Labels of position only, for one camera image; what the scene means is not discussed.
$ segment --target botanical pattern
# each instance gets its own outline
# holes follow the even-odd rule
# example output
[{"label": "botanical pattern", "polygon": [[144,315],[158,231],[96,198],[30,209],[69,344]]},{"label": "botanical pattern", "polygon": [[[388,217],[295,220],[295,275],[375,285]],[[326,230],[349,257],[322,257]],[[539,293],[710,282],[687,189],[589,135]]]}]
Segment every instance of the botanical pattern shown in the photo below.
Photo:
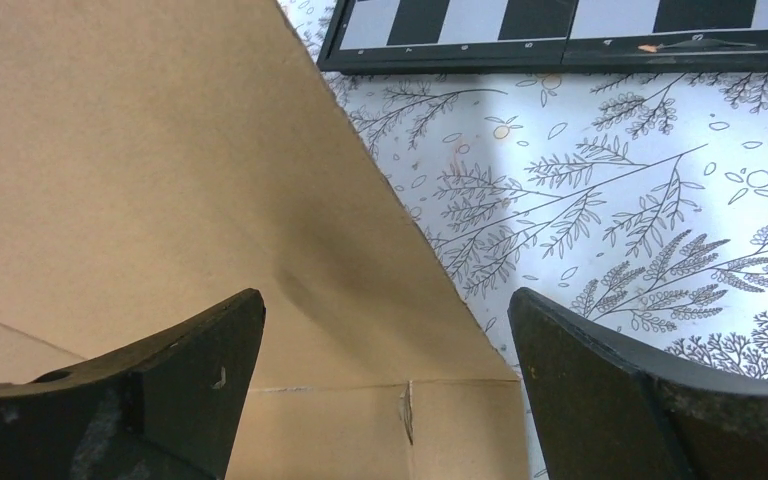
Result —
[{"label": "botanical pattern", "polygon": [[[315,58],[333,0],[280,1]],[[530,286],[768,380],[768,73],[323,76],[515,371]]]}]

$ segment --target cardboard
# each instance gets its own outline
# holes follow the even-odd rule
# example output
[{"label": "cardboard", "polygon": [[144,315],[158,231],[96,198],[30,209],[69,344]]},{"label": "cardboard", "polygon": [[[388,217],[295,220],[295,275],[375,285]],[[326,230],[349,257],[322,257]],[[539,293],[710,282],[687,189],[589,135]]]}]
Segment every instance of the cardboard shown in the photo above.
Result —
[{"label": "cardboard", "polygon": [[522,478],[490,346],[273,0],[0,2],[0,382],[247,287],[227,478]]}]

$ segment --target cardboard box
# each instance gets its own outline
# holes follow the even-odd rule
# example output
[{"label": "cardboard box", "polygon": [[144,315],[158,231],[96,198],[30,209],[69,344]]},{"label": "cardboard box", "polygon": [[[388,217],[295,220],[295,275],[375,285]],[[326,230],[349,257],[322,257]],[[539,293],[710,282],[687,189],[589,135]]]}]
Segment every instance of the cardboard box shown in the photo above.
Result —
[{"label": "cardboard box", "polygon": [[227,478],[524,478],[517,377],[273,0],[0,2],[0,382],[247,287]]}]

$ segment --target black chessboard frame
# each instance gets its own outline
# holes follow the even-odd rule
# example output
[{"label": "black chessboard frame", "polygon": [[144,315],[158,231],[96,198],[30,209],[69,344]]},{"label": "black chessboard frame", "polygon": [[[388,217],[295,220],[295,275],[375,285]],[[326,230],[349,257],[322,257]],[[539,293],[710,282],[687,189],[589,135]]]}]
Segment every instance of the black chessboard frame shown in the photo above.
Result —
[{"label": "black chessboard frame", "polygon": [[[619,38],[514,40],[460,45],[411,45],[341,50],[356,0],[337,0],[317,66],[346,75],[439,73],[766,72],[768,30],[704,31]],[[575,2],[570,24],[575,16]],[[756,47],[717,47],[647,53],[647,44],[671,45],[707,35]]]}]

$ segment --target white patterned tablecloth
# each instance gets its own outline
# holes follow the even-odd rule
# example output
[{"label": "white patterned tablecloth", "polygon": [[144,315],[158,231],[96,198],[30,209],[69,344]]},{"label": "white patterned tablecloth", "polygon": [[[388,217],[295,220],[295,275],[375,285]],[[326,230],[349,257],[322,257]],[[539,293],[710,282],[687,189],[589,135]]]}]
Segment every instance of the white patterned tablecloth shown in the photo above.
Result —
[{"label": "white patterned tablecloth", "polygon": [[[333,0],[280,3],[316,57]],[[768,380],[768,73],[325,76],[512,367],[528,286]]]}]

